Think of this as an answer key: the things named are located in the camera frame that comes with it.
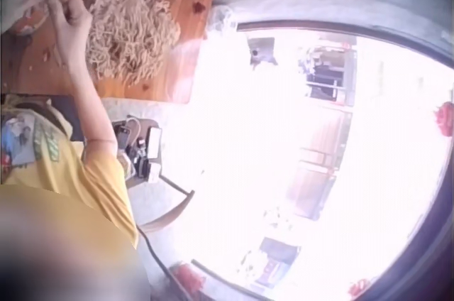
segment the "yellow shirt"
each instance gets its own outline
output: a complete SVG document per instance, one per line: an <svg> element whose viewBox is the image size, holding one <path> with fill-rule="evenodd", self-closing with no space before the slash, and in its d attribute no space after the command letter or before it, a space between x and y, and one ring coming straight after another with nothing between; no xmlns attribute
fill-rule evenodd
<svg viewBox="0 0 454 301"><path fill-rule="evenodd" d="M121 164L108 153L82 162L68 137L40 114L2 108L1 173L2 184L53 191L99 211L136 247Z"/></svg>

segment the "person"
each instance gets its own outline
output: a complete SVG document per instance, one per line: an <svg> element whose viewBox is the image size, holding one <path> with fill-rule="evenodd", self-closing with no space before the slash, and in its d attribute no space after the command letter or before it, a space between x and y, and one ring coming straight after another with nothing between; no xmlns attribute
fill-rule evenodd
<svg viewBox="0 0 454 301"><path fill-rule="evenodd" d="M47 102L7 97L1 105L0 295L149 300L142 288L140 297L131 294L131 279L149 284L135 250L116 136L85 62L92 16L82 0L1 0L1 31L38 4L49 9L86 139L84 157L70 141L69 123ZM2 290L19 285L15 293ZM31 290L30 298L21 294Z"/></svg>

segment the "metal rod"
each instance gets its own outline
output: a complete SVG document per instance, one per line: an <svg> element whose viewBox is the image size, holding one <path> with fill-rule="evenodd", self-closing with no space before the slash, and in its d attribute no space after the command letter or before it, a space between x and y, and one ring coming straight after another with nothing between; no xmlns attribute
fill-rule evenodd
<svg viewBox="0 0 454 301"><path fill-rule="evenodd" d="M170 185L170 187L173 187L174 189L176 189L176 191L181 192L183 195L189 196L189 192L184 191L180 186L175 184L169 178L167 178L167 177L165 177L163 175L160 175L160 178L162 179L163 182L165 182L166 184Z"/></svg>

